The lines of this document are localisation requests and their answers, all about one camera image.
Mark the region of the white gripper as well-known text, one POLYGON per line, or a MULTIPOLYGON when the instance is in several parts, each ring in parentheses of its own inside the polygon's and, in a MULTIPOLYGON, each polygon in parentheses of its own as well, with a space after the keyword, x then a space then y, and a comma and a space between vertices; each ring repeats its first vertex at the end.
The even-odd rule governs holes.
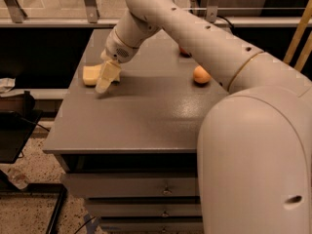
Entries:
POLYGON ((107 36, 105 46, 100 58, 105 60, 99 71, 96 91, 103 94, 112 82, 120 81, 121 66, 119 63, 129 62, 138 52, 138 48, 132 48, 124 44, 113 29, 107 36))

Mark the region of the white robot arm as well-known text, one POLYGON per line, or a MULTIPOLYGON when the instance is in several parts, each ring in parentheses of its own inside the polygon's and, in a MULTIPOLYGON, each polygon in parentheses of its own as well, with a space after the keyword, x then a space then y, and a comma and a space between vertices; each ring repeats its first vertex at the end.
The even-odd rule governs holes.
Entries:
POLYGON ((197 141, 205 234, 311 234, 310 80, 174 0, 126 4, 101 54, 98 92, 164 30, 228 93, 197 141))

